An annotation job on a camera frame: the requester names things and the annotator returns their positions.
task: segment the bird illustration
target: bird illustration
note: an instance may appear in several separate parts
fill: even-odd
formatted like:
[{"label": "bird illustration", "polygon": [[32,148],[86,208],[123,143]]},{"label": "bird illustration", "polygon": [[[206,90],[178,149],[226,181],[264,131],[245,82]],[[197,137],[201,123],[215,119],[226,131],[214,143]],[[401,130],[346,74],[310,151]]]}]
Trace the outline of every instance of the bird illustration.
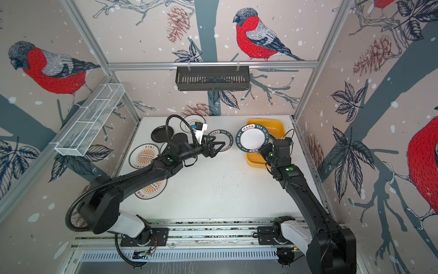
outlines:
[{"label": "bird illustration", "polygon": [[268,60],[275,55],[286,55],[303,61],[293,55],[290,49],[277,38],[275,32],[263,24],[255,9],[247,7],[239,10],[234,16],[233,23],[237,23],[237,44],[250,57],[248,61],[253,58]]},{"label": "bird illustration", "polygon": [[22,68],[43,89],[51,93],[71,94],[73,103],[67,106],[68,110],[73,105],[79,106],[74,101],[74,93],[83,85],[88,88],[85,83],[87,75],[100,68],[66,54],[42,50],[26,41],[17,42],[9,48],[9,59],[15,69]]},{"label": "bird illustration", "polygon": [[429,203],[430,210],[424,216],[419,217],[410,208],[406,208],[416,217],[420,226],[418,230],[424,230],[423,221],[430,216],[438,213],[438,116],[434,117],[424,128],[417,132],[411,139],[407,151],[409,175],[403,176],[394,172],[391,163],[384,162],[389,165],[392,172],[392,180],[394,177],[400,177],[411,182]]}]

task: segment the white wire basket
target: white wire basket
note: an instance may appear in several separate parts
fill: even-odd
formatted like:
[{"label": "white wire basket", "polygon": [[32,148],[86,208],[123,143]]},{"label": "white wire basket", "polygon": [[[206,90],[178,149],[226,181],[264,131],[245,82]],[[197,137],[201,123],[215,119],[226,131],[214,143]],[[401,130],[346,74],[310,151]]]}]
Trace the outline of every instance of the white wire basket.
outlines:
[{"label": "white wire basket", "polygon": [[61,155],[84,156],[102,126],[125,93],[121,84],[100,85],[96,98],[58,142],[55,150]]}]

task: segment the plate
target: plate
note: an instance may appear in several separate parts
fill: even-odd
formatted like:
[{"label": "plate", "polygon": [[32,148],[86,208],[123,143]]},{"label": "plate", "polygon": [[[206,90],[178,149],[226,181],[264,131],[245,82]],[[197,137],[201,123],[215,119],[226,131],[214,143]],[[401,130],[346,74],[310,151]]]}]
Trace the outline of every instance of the plate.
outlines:
[{"label": "plate", "polygon": [[140,199],[149,200],[155,198],[161,192],[163,192],[166,185],[167,185],[167,179],[164,179],[162,181],[157,181],[155,183],[148,185],[145,188],[140,189],[139,191],[136,191],[135,195]]},{"label": "plate", "polygon": [[[201,123],[205,124],[204,117],[202,117],[200,115],[189,115],[189,116],[185,117],[184,120],[186,120],[190,126],[193,126],[195,124],[195,122],[201,122]],[[191,129],[188,128],[187,125],[182,121],[180,123],[180,128],[185,133],[191,133]]]},{"label": "plate", "polygon": [[156,158],[159,153],[160,150],[154,144],[138,146],[129,155],[129,164],[137,169],[147,167],[152,159]]},{"label": "plate", "polygon": [[214,130],[214,131],[210,132],[208,135],[215,136],[216,137],[215,142],[222,142],[222,141],[225,142],[225,146],[221,150],[219,150],[220,152],[224,152],[226,150],[229,150],[230,147],[234,143],[234,139],[233,139],[233,136],[231,135],[231,133],[229,133],[228,131],[223,130],[223,129]]},{"label": "plate", "polygon": [[236,135],[237,147],[247,153],[257,152],[261,146],[266,145],[268,142],[268,129],[260,124],[246,125]]}]

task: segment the bird head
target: bird head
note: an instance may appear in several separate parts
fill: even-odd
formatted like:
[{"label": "bird head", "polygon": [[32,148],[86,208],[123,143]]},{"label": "bird head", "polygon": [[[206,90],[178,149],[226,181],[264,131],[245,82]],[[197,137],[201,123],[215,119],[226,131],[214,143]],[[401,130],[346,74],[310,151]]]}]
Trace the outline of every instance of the bird head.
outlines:
[{"label": "bird head", "polygon": [[253,9],[251,7],[243,8],[236,13],[236,16],[234,16],[233,23],[237,23],[241,27],[244,24],[244,22],[246,21],[246,19],[248,19],[249,17],[252,17],[252,16],[255,16],[255,17],[258,16],[255,9]]},{"label": "bird head", "polygon": [[9,48],[9,59],[11,60],[11,64],[15,69],[23,68],[30,69],[29,62],[27,59],[27,54],[29,51],[33,50],[35,47],[34,44],[20,41],[16,42]]}]

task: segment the yellow tray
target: yellow tray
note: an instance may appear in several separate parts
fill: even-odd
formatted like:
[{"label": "yellow tray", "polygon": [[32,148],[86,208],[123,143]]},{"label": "yellow tray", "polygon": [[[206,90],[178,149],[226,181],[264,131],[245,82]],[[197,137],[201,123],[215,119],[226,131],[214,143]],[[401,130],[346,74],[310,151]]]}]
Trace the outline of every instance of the yellow tray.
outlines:
[{"label": "yellow tray", "polygon": [[[248,120],[247,125],[249,124],[261,124],[277,139],[282,138],[286,134],[283,123],[277,120],[255,118]],[[266,161],[257,153],[247,153],[247,163],[250,167],[266,168]]]}]

